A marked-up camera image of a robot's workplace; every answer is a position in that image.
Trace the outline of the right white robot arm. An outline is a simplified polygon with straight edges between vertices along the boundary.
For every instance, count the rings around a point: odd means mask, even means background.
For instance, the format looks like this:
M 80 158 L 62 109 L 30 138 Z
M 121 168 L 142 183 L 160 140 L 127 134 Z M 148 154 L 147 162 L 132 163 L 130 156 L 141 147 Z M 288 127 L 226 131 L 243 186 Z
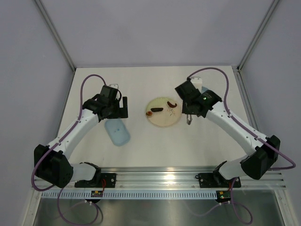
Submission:
M 222 98 L 211 90 L 200 92 L 187 79 L 175 88 L 182 99 L 182 113 L 203 117 L 218 125 L 244 150 L 245 156 L 233 161 L 224 161 L 211 173 L 195 176 L 201 188 L 240 187 L 233 178 L 249 176 L 259 180 L 278 159 L 280 140 L 267 137 L 228 111 Z

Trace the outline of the small round red food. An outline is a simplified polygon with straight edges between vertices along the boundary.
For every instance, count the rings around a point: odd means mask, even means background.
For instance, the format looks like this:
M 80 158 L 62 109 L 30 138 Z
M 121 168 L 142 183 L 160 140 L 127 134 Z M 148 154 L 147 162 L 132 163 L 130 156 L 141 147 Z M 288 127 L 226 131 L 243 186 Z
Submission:
M 152 112 L 152 111 L 147 111 L 147 112 L 146 112 L 146 116 L 147 116 L 147 117 L 151 117 L 152 115 L 153 115 L 153 112 Z

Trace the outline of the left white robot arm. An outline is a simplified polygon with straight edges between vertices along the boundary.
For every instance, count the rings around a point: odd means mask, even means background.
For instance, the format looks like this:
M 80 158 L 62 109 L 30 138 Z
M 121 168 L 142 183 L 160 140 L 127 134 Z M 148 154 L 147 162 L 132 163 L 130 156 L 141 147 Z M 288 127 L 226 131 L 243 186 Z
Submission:
M 127 97 L 117 85 L 104 85 L 99 94 L 81 102 L 78 118 L 48 145 L 34 150 L 32 177 L 38 177 L 52 186 L 66 187 L 74 181 L 76 187 L 102 185 L 101 168 L 89 162 L 69 163 L 69 158 L 84 136 L 100 121 L 128 117 Z

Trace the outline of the metal food tongs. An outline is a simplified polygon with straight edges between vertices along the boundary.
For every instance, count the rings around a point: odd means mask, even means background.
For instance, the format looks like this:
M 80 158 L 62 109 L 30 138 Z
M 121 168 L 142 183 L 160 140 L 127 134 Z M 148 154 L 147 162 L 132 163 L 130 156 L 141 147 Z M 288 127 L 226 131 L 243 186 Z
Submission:
M 192 123 L 192 115 L 191 114 L 187 114 L 186 115 L 186 123 L 188 124 L 188 125 L 191 125 L 191 123 Z

